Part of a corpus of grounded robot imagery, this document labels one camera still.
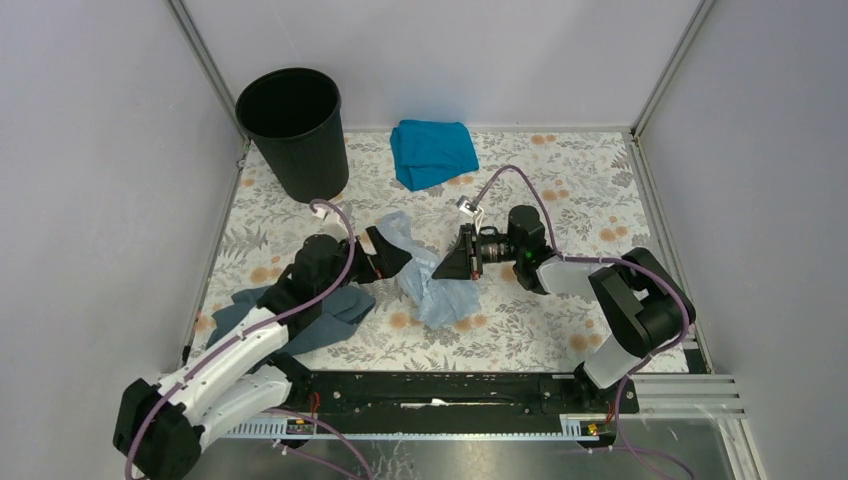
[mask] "gray floor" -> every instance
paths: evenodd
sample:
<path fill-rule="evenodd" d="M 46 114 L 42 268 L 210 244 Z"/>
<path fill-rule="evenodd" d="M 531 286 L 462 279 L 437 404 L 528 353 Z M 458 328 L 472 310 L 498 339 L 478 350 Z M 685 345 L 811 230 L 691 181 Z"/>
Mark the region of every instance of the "gray floor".
<path fill-rule="evenodd" d="M 691 467 L 698 478 L 732 479 L 721 435 L 709 420 L 629 420 L 628 438 L 635 446 L 674 455 Z M 378 480 L 442 479 L 653 479 L 630 453 L 568 454 L 581 449 L 575 443 L 506 441 L 381 441 L 358 442 L 371 461 Z M 313 441 L 305 452 L 328 459 L 361 474 L 358 463 L 338 441 Z M 686 478 L 678 467 L 653 462 L 673 478 Z M 337 480 L 326 467 L 282 457 L 265 440 L 219 440 L 203 455 L 186 480 Z"/>

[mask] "gray wall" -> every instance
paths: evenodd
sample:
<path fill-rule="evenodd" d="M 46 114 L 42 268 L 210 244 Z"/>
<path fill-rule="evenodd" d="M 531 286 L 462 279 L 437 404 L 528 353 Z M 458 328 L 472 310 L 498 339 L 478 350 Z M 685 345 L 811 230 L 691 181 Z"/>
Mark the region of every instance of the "gray wall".
<path fill-rule="evenodd" d="M 0 478 L 121 475 L 173 367 L 240 139 L 163 1 L 0 6 Z"/>
<path fill-rule="evenodd" d="M 772 479 L 845 478 L 848 3 L 717 2 L 644 136 Z"/>
<path fill-rule="evenodd" d="M 636 120 L 698 0 L 187 0 L 234 94 L 325 71 L 346 127 Z"/>

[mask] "trash can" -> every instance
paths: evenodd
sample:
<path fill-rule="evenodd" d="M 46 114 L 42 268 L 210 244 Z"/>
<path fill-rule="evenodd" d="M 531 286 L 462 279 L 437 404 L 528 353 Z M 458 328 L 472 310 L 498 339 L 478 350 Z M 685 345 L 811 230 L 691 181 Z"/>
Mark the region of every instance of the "trash can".
<path fill-rule="evenodd" d="M 271 72 L 239 95 L 239 124 L 298 202 L 329 200 L 347 184 L 341 103 L 335 82 L 308 68 Z"/>

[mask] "floral pattern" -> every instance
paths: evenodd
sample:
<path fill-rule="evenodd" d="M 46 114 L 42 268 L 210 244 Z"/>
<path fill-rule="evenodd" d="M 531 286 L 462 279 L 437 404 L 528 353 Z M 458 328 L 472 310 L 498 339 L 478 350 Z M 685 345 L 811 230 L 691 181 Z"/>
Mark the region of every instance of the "floral pattern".
<path fill-rule="evenodd" d="M 555 224 L 560 249 L 576 255 L 620 255 L 652 245 L 619 133 L 526 134 L 475 132 L 480 170 L 419 192 L 395 179 L 389 133 L 345 136 L 350 180 L 334 199 L 353 210 L 364 230 L 383 215 L 404 210 L 413 237 L 445 255 L 459 225 L 461 195 L 474 196 L 500 166 L 521 167 L 540 192 Z M 535 205 L 513 173 L 493 185 L 481 206 L 485 225 L 506 227 L 515 205 Z M 214 329 L 211 314 L 231 303 L 238 290 L 273 283 L 304 238 L 320 223 L 308 208 L 286 196 L 262 155 L 251 147 L 221 241 L 204 306 L 198 316 L 192 356 Z M 486 265 L 482 309 L 455 326 L 431 329 L 394 280 L 363 285 L 377 299 L 374 311 L 350 340 L 299 356 L 313 369 L 571 371 L 609 335 L 596 302 L 567 295 L 539 296 L 518 286 L 511 265 Z M 654 359 L 645 369 L 685 372 L 681 349 Z"/>

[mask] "tabletop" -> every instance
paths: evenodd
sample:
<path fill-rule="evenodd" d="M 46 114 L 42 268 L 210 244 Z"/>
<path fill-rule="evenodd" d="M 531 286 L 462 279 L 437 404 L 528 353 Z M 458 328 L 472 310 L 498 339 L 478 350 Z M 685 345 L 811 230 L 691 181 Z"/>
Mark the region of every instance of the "tabletop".
<path fill-rule="evenodd" d="M 395 178 L 389 132 L 347 133 L 350 180 L 333 201 L 353 210 L 363 233 L 403 210 L 413 238 L 444 256 L 468 217 L 455 206 L 475 196 L 492 173 L 519 166 L 540 192 L 554 223 L 557 244 L 568 255 L 621 255 L 652 240 L 624 138 L 615 132 L 473 132 L 480 169 L 426 190 L 408 191 Z M 504 173 L 481 206 L 485 225 L 506 229 L 510 208 L 535 205 L 527 186 Z M 215 328 L 212 313 L 246 288 L 274 283 L 320 221 L 286 196 L 255 146 L 247 155 L 208 291 L 195 324 L 191 357 Z M 347 341 L 300 355 L 312 369 L 569 372 L 596 350 L 609 326 L 594 301 L 540 296 L 523 290 L 510 264 L 486 265 L 481 309 L 456 325 L 431 329 L 395 280 L 363 285 L 374 310 Z M 655 358 L 644 372 L 686 372 L 680 347 Z"/>

